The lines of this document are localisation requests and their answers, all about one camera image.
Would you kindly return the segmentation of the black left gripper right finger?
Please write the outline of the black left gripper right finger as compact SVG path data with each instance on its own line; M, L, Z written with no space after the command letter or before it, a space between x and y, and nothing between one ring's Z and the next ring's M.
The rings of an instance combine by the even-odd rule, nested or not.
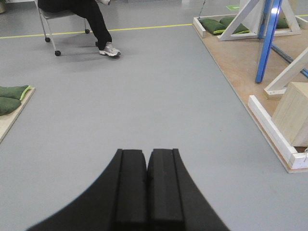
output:
M227 231L200 192L178 149L154 149L148 163L151 231Z

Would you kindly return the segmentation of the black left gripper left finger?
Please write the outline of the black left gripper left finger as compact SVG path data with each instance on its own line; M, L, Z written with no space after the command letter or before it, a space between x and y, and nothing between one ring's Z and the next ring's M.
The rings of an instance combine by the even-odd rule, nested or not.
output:
M145 231L147 170L141 150L118 149L79 197L31 231Z

